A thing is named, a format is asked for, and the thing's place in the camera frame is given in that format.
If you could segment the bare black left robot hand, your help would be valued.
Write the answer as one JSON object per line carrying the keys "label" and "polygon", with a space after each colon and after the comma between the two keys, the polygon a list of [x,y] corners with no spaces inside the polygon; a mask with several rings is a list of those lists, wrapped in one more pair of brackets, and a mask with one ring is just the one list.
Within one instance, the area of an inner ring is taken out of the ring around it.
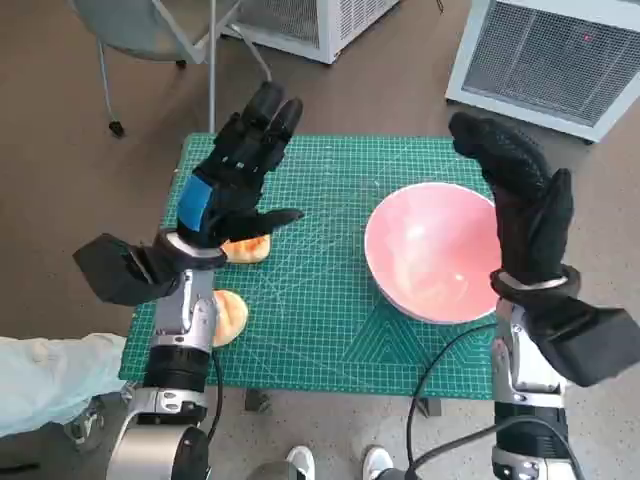
{"label": "bare black left robot hand", "polygon": [[265,81],[214,139],[212,152],[192,171],[179,199],[177,233],[199,248],[249,240],[303,218],[295,208],[259,212],[265,177],[275,171],[303,113],[298,98]]}

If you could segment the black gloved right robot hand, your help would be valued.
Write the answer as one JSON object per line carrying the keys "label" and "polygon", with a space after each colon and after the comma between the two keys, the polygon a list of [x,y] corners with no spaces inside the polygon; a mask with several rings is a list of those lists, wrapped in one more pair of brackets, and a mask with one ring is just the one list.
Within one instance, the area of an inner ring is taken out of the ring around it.
{"label": "black gloved right robot hand", "polygon": [[454,150],[479,164],[493,193],[502,270],[524,285],[563,277],[571,172],[551,171],[530,139],[495,119],[456,112],[449,131]]}

